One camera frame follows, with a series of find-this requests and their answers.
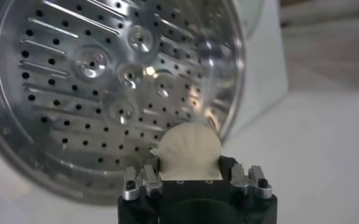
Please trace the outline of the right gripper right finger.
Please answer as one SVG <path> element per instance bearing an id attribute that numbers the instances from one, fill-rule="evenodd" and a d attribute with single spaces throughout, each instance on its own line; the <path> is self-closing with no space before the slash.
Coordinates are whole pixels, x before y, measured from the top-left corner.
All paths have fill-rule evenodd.
<path id="1" fill-rule="evenodd" d="M 244 196 L 249 194 L 268 200 L 272 198 L 272 186 L 260 166 L 251 166 L 245 170 L 236 159 L 226 156 L 219 158 L 219 168 L 224 181 L 238 189 Z"/>

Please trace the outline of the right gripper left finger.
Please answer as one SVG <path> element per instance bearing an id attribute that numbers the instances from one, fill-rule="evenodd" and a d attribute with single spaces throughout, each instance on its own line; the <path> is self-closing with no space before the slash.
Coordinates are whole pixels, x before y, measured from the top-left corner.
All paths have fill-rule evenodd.
<path id="1" fill-rule="evenodd" d="M 159 164 L 159 159 L 154 157 L 147 160 L 139 171 L 134 167 L 127 167 L 124 172 L 123 200 L 137 200 L 142 193 L 150 198 L 153 194 L 160 195 L 163 192 L 163 182 Z"/>

